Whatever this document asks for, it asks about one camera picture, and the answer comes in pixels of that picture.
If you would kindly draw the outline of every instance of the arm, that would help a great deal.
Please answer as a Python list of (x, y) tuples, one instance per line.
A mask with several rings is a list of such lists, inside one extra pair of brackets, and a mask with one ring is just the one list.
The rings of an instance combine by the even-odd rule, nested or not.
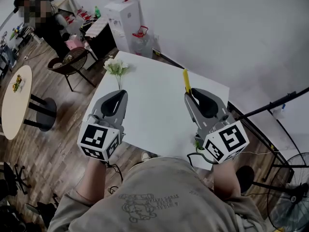
[(65, 194), (59, 204), (48, 232), (68, 231), (71, 222), (104, 198), (106, 166), (90, 159), (84, 177), (76, 190)]
[(240, 185), (232, 160), (213, 166), (213, 184), (214, 193), (221, 200), (240, 196)]

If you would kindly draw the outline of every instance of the square table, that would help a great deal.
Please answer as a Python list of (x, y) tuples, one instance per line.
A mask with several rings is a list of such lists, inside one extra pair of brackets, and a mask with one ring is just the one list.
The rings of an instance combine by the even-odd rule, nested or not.
[[(119, 52), (131, 70), (121, 78), (122, 89), (128, 92), (126, 116), (123, 121), (126, 135), (123, 141), (165, 157), (180, 157), (195, 152), (194, 136), (197, 125), (191, 120), (184, 103), (183, 70), (149, 58)], [(229, 88), (203, 76), (189, 73), (191, 87), (207, 90), (227, 105)], [(115, 76), (106, 73), (83, 117), (87, 121), (96, 101), (118, 89)], [(210, 153), (205, 156), (212, 160)], [(191, 156), (196, 167), (210, 170), (212, 164), (201, 156)]]

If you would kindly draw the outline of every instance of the brown chair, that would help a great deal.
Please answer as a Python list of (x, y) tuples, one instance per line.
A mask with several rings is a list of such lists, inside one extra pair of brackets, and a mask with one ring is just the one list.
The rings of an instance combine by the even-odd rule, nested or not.
[[(57, 72), (59, 74), (63, 74), (66, 77), (66, 80), (70, 86), (71, 91), (73, 92), (73, 89), (69, 83), (68, 76), (78, 73), (81, 75), (88, 83), (90, 83), (93, 87), (96, 87), (92, 82), (90, 82), (81, 72), (80, 69), (84, 66), (84, 64), (87, 61), (88, 53), (91, 54), (94, 60), (95, 57), (92, 55), (92, 53), (82, 47), (77, 47), (73, 50), (71, 50), (67, 56), (62, 58), (54, 58), (48, 63), (48, 69), (54, 72)], [(61, 63), (60, 66), (54, 67), (55, 64)]]

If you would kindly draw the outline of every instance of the white table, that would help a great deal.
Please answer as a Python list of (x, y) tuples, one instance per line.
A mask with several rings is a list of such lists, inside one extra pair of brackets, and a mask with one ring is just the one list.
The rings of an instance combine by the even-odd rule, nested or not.
[[(128, 92), (126, 135), (123, 141), (160, 156), (180, 157), (195, 152), (197, 125), (192, 122), (184, 103), (183, 70), (159, 61), (119, 52), (116, 59), (131, 65), (122, 77), (122, 89)], [(203, 76), (189, 73), (191, 87), (202, 88), (220, 97), (227, 105), (229, 88)], [(96, 101), (118, 89), (114, 76), (106, 73), (84, 115), (91, 113)], [(210, 160), (211, 154), (205, 153)], [(191, 156), (194, 166), (210, 170), (201, 156)]]
[[(17, 76), (20, 75), (25, 81), (22, 89), (13, 92), (13, 84), (16, 82)], [(2, 103), (2, 129), (5, 137), (9, 140), (17, 136), (21, 125), (31, 125), (40, 128), (42, 131), (48, 131), (56, 119), (56, 104), (51, 98), (42, 100), (31, 94), (32, 85), (32, 70), (31, 67), (25, 65), (19, 68), (5, 91)], [(40, 103), (35, 105), (30, 102), (30, 99)], [(27, 109), (37, 111), (37, 122), (25, 119)]]

